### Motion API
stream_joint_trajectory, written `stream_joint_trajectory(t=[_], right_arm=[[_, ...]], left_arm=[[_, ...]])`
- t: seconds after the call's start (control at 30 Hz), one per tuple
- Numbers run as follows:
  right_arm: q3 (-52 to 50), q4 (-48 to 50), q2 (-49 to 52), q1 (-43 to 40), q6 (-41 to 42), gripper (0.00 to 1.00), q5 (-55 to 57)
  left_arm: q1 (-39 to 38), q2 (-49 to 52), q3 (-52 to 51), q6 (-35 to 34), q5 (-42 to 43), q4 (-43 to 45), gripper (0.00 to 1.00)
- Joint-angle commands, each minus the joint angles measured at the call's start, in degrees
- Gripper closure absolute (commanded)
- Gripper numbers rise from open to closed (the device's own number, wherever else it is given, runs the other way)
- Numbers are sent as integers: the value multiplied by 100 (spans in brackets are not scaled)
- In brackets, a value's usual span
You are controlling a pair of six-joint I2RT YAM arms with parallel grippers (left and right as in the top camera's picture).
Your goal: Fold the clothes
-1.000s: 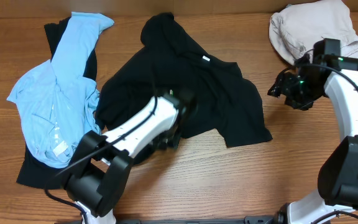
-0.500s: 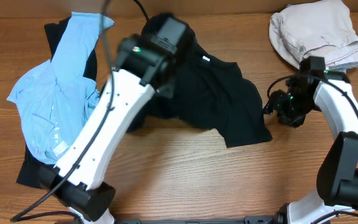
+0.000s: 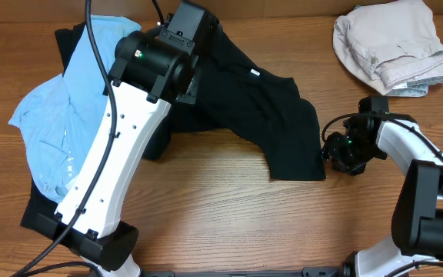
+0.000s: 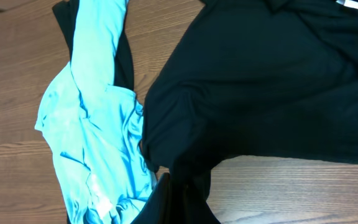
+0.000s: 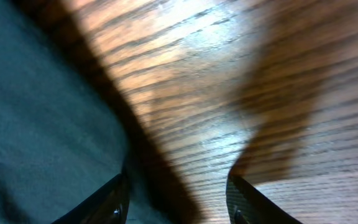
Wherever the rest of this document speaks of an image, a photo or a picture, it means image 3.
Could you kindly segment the black t-shirt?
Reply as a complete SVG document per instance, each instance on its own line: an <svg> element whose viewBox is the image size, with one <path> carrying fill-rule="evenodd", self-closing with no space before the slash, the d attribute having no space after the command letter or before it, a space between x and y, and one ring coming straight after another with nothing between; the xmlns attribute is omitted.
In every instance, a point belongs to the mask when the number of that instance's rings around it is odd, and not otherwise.
<svg viewBox="0 0 443 277"><path fill-rule="evenodd" d="M174 132L228 128L264 152L272 179L326 178L317 113L293 78L259 68L221 28L201 71L195 104L172 105L144 159L160 159Z"/></svg>

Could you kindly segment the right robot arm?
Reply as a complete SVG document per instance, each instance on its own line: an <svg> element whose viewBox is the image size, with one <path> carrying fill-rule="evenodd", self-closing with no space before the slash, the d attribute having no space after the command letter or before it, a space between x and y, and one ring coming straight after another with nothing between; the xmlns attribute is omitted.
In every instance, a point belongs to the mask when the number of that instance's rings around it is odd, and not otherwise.
<svg viewBox="0 0 443 277"><path fill-rule="evenodd" d="M390 112L384 96L368 96L358 112L339 116L345 132L321 133L321 156L338 172L359 175L372 159L391 158L405 177L391 233L353 252L336 276L407 276L422 266L443 268L443 151L406 114Z"/></svg>

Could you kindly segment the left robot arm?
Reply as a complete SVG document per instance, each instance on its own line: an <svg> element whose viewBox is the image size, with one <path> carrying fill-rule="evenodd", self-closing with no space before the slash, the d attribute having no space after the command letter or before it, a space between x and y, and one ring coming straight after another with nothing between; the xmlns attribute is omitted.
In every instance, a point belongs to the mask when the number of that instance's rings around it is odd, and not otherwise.
<svg viewBox="0 0 443 277"><path fill-rule="evenodd" d="M138 230L121 219L125 195L171 106L195 102L199 66L218 29L208 9L183 1L160 26L121 38L102 122L76 181L55 209L26 207L22 225L69 248L89 275L140 275L132 258Z"/></svg>

